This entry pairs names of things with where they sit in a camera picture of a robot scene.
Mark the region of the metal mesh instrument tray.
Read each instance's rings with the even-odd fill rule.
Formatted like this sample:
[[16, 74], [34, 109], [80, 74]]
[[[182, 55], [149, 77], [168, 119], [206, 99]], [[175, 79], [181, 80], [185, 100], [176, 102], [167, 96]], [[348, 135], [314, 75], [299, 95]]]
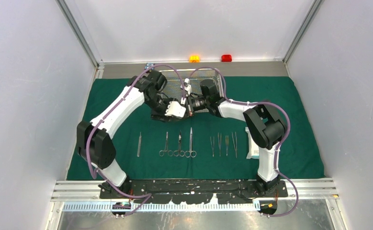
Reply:
[[[180, 76], [182, 77], [183, 80], [188, 78], [189, 84], [191, 85], [191, 92], [195, 94], [202, 94], [201, 88], [200, 88], [200, 82], [206, 79], [212, 80], [214, 84], [216, 85], [220, 96], [223, 96], [223, 82], [220, 77], [220, 75], [213, 69], [208, 69], [208, 68], [203, 68], [199, 69], [196, 72], [192, 74], [190, 77], [190, 74], [194, 71], [194, 69], [178, 69], [177, 70]], [[174, 70], [160, 70], [162, 74], [166, 77], [167, 79], [167, 84], [165, 88], [161, 91], [161, 95], [164, 98], [176, 98], [178, 100], [181, 99], [181, 84], [180, 80], [175, 73]]]

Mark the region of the steel surgical forceps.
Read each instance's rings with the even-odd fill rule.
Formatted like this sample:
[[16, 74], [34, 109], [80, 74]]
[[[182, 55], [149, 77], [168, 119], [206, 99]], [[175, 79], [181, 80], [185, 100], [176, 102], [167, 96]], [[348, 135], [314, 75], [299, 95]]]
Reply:
[[215, 156], [215, 138], [210, 137], [210, 144], [211, 144], [211, 149], [212, 149], [212, 157]]

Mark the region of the steel needle holder clamp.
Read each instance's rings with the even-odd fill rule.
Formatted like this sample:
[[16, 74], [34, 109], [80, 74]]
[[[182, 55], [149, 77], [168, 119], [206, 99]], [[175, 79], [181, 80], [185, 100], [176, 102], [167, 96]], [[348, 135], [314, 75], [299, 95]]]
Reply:
[[225, 147], [226, 147], [226, 156], [228, 156], [228, 150], [229, 150], [229, 135], [225, 136]]

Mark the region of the long steel probe rod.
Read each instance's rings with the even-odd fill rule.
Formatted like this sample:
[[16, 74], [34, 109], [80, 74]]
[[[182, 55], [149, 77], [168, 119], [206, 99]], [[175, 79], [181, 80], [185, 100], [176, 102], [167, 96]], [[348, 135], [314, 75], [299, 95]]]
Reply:
[[141, 144], [142, 144], [142, 132], [139, 133], [139, 137], [138, 137], [137, 154], [136, 154], [137, 157], [140, 157]]

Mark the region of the steel ring-handled scissors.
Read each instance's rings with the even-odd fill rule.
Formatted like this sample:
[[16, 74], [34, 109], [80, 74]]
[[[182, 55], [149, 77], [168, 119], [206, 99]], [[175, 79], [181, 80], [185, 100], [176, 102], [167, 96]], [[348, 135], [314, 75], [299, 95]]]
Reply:
[[193, 129], [190, 128], [189, 134], [189, 149], [185, 151], [185, 157], [187, 158], [195, 158], [197, 156], [197, 152], [193, 150]]

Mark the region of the small steel scissors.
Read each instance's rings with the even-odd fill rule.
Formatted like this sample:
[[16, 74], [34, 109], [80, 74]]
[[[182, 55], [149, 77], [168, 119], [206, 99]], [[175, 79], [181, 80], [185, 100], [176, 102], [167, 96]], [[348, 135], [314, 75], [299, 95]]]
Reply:
[[177, 149], [173, 152], [173, 155], [175, 157], [184, 157], [185, 156], [185, 151], [183, 151], [182, 149], [182, 136], [181, 136], [181, 131], [179, 132], [179, 135], [178, 135], [178, 145], [177, 145]]

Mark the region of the steel ring-handled hemostat clamp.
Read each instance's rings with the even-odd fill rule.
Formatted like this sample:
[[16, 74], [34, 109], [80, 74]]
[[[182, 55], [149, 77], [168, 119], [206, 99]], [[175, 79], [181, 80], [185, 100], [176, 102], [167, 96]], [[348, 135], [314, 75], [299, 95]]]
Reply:
[[168, 155], [170, 157], [173, 156], [173, 151], [169, 150], [169, 133], [168, 132], [166, 132], [164, 150], [160, 150], [158, 154], [161, 157], [163, 157], [165, 155]]

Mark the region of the white sterile packet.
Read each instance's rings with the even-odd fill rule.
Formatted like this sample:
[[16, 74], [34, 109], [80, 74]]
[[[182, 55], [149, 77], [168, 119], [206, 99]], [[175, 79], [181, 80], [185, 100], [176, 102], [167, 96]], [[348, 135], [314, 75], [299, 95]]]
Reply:
[[245, 127], [245, 132], [247, 133], [248, 144], [249, 144], [249, 149], [248, 149], [246, 158], [247, 159], [259, 159], [259, 147], [254, 142], [248, 127]]

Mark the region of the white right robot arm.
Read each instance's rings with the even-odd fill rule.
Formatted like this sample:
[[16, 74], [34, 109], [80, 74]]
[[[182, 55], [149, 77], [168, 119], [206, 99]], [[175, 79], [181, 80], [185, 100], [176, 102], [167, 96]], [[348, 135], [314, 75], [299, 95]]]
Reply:
[[281, 107], [268, 101], [244, 103], [228, 99], [220, 95], [212, 80], [201, 81], [200, 88], [201, 94], [191, 93], [186, 99], [188, 114], [208, 109], [214, 116], [246, 122], [249, 135], [259, 148], [257, 192], [261, 196], [270, 196], [280, 180], [280, 146], [290, 132], [289, 125], [279, 114]]

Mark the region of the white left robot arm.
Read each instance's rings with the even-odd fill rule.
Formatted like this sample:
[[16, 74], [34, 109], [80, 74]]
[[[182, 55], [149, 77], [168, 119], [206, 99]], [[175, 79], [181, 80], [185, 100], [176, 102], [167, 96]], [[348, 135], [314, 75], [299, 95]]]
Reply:
[[147, 76], [134, 76], [100, 115], [77, 126], [78, 154], [88, 163], [92, 176], [97, 169], [113, 184], [112, 193], [118, 198], [125, 198], [130, 192], [130, 185], [125, 182], [127, 175], [115, 159], [112, 141], [120, 125], [142, 104], [147, 104], [164, 121], [185, 115], [186, 108], [177, 99], [160, 95], [166, 83], [166, 77], [156, 70]]

